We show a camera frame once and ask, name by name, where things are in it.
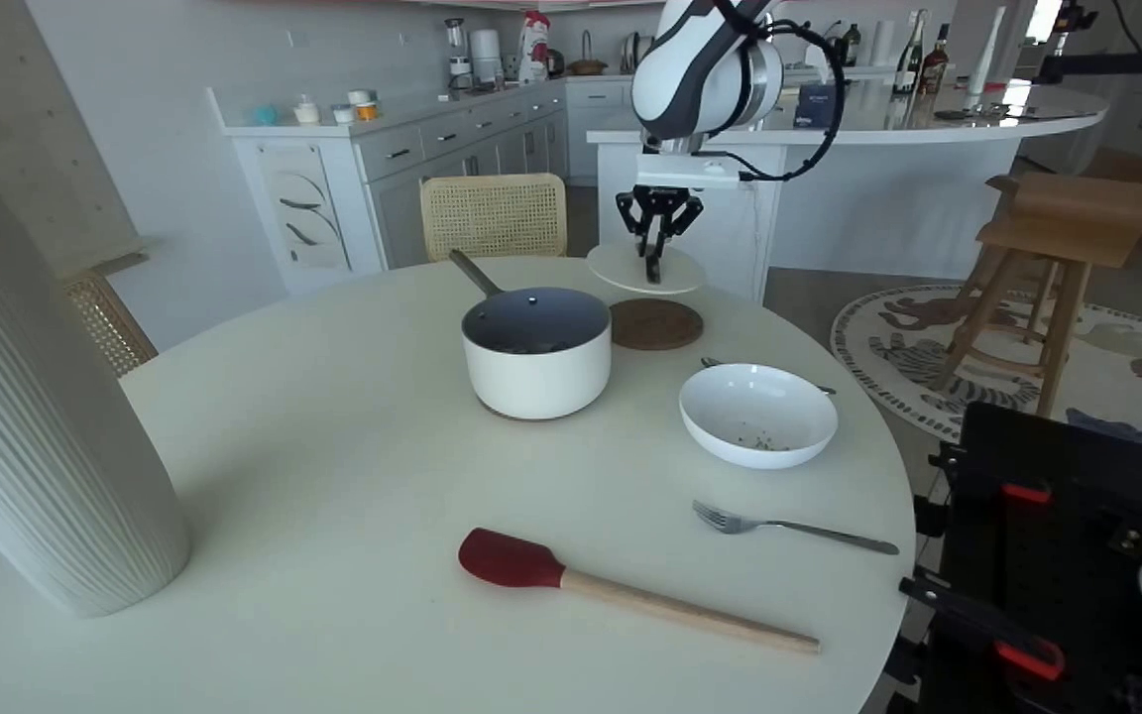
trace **wooden spatula handle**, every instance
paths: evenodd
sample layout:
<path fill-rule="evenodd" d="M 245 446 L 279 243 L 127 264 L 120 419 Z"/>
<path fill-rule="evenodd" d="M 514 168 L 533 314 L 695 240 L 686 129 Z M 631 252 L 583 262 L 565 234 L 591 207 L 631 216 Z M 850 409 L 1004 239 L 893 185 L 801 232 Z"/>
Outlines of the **wooden spatula handle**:
<path fill-rule="evenodd" d="M 749 639 L 770 647 L 783 648 L 783 650 L 812 651 L 817 653 L 822 647 L 815 639 L 787 629 L 770 627 L 753 620 L 735 618 L 733 615 L 725 615 L 716 610 L 708 610 L 707 607 L 691 605 L 689 602 L 681 602 L 671 597 L 664 597 L 657 593 L 628 587 L 626 584 L 613 583 L 604 578 L 576 572 L 568 569 L 562 573 L 562 589 L 579 592 L 581 595 L 597 597 L 617 605 L 628 605 L 632 609 L 661 616 L 676 623 L 701 627 L 713 633 L 733 635 Z"/>

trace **kitchen island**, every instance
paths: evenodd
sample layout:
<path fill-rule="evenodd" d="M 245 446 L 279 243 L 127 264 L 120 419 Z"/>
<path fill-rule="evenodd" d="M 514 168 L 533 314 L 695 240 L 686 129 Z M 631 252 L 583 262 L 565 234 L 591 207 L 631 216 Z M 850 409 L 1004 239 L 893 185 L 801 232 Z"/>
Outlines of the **kitchen island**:
<path fill-rule="evenodd" d="M 706 267 L 710 284 L 757 303 L 770 267 L 965 279 L 978 257 L 974 236 L 998 200 L 984 182 L 1010 170 L 1024 137 L 1083 130 L 1108 109 L 1097 96 L 1020 80 L 982 101 L 1007 104 L 1010 114 L 943 121 L 935 112 L 960 109 L 964 90 L 901 101 L 880 80 L 854 81 L 819 166 L 785 184 L 702 191 L 702 216 L 673 244 Z M 797 169 L 823 130 L 793 128 L 796 103 L 780 101 L 762 122 L 703 150 L 732 151 L 770 175 Z M 637 177 L 637 118 L 620 113 L 588 141 L 597 145 L 600 235 L 634 240 L 614 198 Z"/>

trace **white round table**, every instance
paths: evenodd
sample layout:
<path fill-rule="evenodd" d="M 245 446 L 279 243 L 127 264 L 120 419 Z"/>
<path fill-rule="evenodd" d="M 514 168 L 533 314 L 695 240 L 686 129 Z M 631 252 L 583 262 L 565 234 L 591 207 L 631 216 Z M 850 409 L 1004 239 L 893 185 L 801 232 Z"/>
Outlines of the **white round table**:
<path fill-rule="evenodd" d="M 630 297 L 582 260 L 480 266 L 501 288 Z M 471 392 L 458 328 L 480 298 L 449 263 L 394 271 L 232 320 L 127 376 L 190 516 L 191 564 L 138 605 L 74 620 L 0 556 L 0 711 L 859 709 L 906 610 L 914 520 L 898 449 L 852 376 L 773 313 L 699 289 L 679 300 L 702 314 L 701 339 L 617 347 L 596 402 L 523 424 Z M 676 408 L 703 354 L 838 390 L 828 450 L 779 473 L 703 452 Z M 692 498 L 902 553 L 726 537 Z M 481 583 L 457 564 L 475 526 L 820 637 L 822 653 Z"/>

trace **floor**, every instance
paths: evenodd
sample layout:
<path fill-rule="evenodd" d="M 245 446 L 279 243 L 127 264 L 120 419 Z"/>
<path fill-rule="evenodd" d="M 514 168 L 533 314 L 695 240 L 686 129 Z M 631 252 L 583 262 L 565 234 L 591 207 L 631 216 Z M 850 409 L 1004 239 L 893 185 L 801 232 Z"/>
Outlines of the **floor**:
<path fill-rule="evenodd" d="M 597 244 L 597 190 L 568 187 L 568 254 L 582 257 Z M 805 330 L 821 344 L 828 344 L 830 322 L 844 307 L 856 297 L 862 297 L 879 289 L 902 288 L 902 286 L 932 283 L 935 280 L 911 279 L 902 275 L 876 275 L 860 273 L 834 273 L 822 271 L 797 271 L 787 267 L 771 267 L 770 280 L 765 286 L 765 307 L 778 313 L 785 320 Z M 1093 271 L 1087 302 L 1105 304 L 1118 311 L 1133 312 L 1142 315 L 1142 240 L 1136 254 L 1124 270 L 1096 267 Z M 927 494 L 936 502 L 946 498 L 946 483 L 936 478 L 936 470 L 928 466 L 928 457 L 936 452 L 938 439 L 932 434 L 915 428 L 892 411 L 884 410 L 893 438 L 898 440 L 898 450 L 902 462 L 906 462 L 906 473 L 910 476 L 911 488 L 916 494 Z M 917 543 L 919 561 L 925 567 L 935 569 L 940 560 L 942 543 Z M 907 637 L 919 641 L 924 636 L 932 613 L 927 607 L 908 607 L 902 633 Z M 862 714 L 880 714 L 887 706 L 893 692 L 902 691 L 907 696 L 916 695 L 912 688 L 903 688 L 892 679 L 880 677 L 878 685 L 871 691 Z"/>

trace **spatula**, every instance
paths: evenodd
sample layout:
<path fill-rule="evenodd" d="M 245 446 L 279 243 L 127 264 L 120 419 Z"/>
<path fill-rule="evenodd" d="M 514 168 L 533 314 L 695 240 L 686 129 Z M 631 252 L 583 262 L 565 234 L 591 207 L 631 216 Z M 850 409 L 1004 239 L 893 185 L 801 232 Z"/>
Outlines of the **spatula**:
<path fill-rule="evenodd" d="M 708 610 L 707 607 L 691 605 L 689 602 L 612 583 L 594 575 L 576 572 L 558 563 L 548 547 L 488 529 L 472 530 L 461 541 L 461 551 L 457 556 L 468 572 L 498 586 L 570 589 L 611 604 L 634 607 L 661 618 L 771 647 L 813 653 L 821 650 L 819 641 L 811 636 L 735 618 L 733 615 Z"/>

